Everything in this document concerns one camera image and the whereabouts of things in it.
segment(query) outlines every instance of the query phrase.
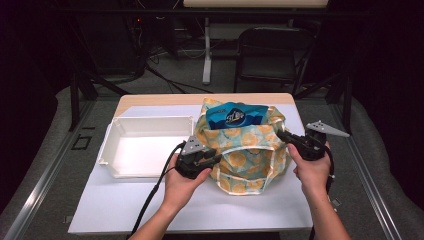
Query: patterned fabric bag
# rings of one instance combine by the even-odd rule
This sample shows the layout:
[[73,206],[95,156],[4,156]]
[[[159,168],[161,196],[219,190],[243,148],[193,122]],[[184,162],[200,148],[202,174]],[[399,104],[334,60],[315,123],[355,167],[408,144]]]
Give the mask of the patterned fabric bag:
[[285,129],[285,117],[269,106],[259,125],[211,130],[206,113],[220,105],[223,103],[205,98],[195,128],[202,144],[222,154],[210,175],[231,195],[260,194],[276,176],[285,173],[291,160],[286,144],[276,135],[278,128]]

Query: blue snack bag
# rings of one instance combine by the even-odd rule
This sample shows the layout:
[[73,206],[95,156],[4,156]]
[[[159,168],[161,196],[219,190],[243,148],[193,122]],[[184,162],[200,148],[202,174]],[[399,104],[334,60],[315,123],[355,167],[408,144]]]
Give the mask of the blue snack bag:
[[227,102],[206,111],[210,130],[261,125],[268,106]]

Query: hand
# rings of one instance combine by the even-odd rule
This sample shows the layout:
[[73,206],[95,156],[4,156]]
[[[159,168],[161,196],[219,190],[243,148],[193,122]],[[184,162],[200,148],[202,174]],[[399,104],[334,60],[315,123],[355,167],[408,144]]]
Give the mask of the hand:
[[[178,154],[174,154],[168,169],[175,167]],[[190,200],[196,188],[202,184],[212,169],[204,169],[196,179],[188,179],[181,176],[175,169],[169,171],[165,176],[165,197],[161,207],[169,211],[180,211]]]
[[293,144],[288,144],[291,157],[296,163],[293,172],[302,182],[302,191],[308,196],[316,191],[326,191],[326,183],[330,173],[330,158],[327,153],[316,161],[303,160]]

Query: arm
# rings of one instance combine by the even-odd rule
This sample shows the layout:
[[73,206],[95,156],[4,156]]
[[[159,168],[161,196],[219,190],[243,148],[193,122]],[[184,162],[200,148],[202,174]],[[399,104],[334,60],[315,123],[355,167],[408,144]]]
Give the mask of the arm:
[[311,210],[317,238],[350,239],[327,196],[325,186],[331,164],[327,153],[317,161],[305,161],[294,145],[288,144],[288,148],[297,165],[293,172],[302,182],[302,191]]
[[[177,154],[172,157],[168,169],[175,166],[177,157]],[[207,168],[192,180],[181,176],[175,169],[169,171],[165,176],[165,197],[161,206],[130,239],[162,239],[169,224],[188,203],[196,188],[208,178],[210,172],[211,169]]]

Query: chair backrest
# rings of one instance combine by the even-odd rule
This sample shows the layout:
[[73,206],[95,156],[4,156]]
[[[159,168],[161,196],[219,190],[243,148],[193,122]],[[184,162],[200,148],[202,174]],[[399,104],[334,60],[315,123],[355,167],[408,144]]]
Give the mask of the chair backrest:
[[252,46],[269,49],[305,50],[311,47],[315,38],[300,28],[255,27],[244,31],[239,37],[239,49]]

